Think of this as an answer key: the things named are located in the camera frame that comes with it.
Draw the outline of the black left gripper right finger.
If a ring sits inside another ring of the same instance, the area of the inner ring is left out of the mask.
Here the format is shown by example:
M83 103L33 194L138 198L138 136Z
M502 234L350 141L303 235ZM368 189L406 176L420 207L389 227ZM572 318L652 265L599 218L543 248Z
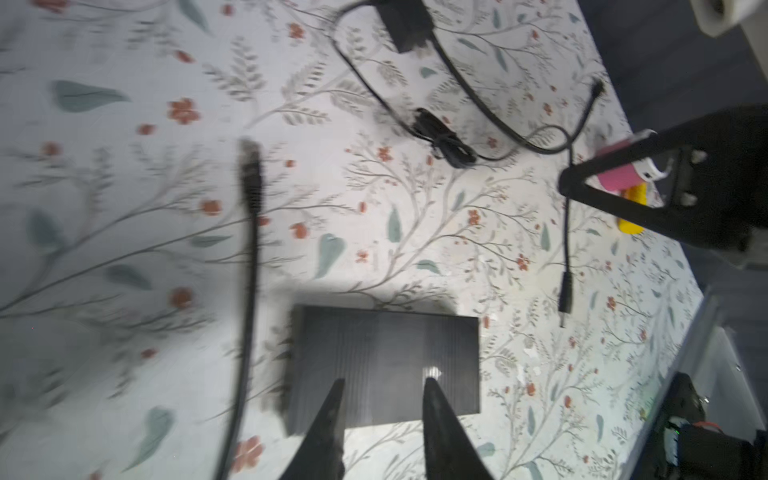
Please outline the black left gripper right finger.
M427 479L492 478L434 378L425 381L422 421Z

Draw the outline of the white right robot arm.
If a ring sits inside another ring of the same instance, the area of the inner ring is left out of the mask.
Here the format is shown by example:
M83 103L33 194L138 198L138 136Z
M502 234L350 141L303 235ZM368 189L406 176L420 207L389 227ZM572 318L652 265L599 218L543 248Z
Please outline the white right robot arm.
M677 241L745 253L767 236L767 27L763 1L584 1L630 125L647 137L565 170L560 191ZM588 178L670 155L652 208Z

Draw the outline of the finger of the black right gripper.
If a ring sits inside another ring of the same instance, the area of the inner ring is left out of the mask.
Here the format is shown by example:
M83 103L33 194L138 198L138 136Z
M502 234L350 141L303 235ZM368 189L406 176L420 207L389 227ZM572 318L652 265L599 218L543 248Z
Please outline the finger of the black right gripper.
M715 116L646 131L563 170L558 190L615 216L624 232L718 240L720 194L712 169L719 138Z

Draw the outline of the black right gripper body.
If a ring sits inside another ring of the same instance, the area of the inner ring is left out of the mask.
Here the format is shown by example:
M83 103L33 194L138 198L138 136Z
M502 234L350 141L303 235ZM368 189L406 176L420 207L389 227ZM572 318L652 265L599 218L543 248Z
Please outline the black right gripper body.
M669 130L681 157L668 236L746 252L767 228L767 106L723 109Z

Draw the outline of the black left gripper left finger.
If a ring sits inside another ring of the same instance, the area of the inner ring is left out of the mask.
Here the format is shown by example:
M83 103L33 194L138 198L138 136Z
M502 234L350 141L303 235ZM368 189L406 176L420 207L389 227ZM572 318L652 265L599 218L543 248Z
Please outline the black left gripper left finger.
M345 380L337 379L280 480L342 479L345 426Z

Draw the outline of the black power adapter with cord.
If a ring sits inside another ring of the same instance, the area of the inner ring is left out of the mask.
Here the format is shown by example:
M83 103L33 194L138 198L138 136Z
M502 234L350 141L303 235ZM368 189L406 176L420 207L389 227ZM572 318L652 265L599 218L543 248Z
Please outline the black power adapter with cord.
M508 156L488 157L478 154L473 147L461 140L457 133L451 130L443 120L424 108L417 109L415 111L415 119L408 123L397 113L394 107L375 90L375 88L365 79L351 58L343 52L336 39L336 31L344 17L358 9L366 7L376 9L386 30L389 32L389 36L391 37L397 52L407 53L416 45L423 46L431 44L448 72L457 81L459 87L469 97L471 102L495 127L497 127L498 130L501 131L501 133L512 140L514 144L532 153L544 156L554 156L565 152L568 160L567 165L569 167L574 165L574 144L585 127L586 120L592 111L592 107L594 106L597 97L603 91L602 83L597 84L597 90L588 101L587 107L573 132L569 132L559 125L544 125L536 129L533 134L524 136L515 131L501 120L500 117L493 113L490 107L481 100L479 95L462 76L437 39L434 33L434 23L423 2L355 1L341 7L337 13L334 14L332 20L329 21L328 26L328 38L335 52L362 83L368 93L373 96L376 102L397 125L412 137L429 144L437 154L441 155L442 158L455 169L472 168L476 166L477 162L480 160L487 163L499 163L505 160Z

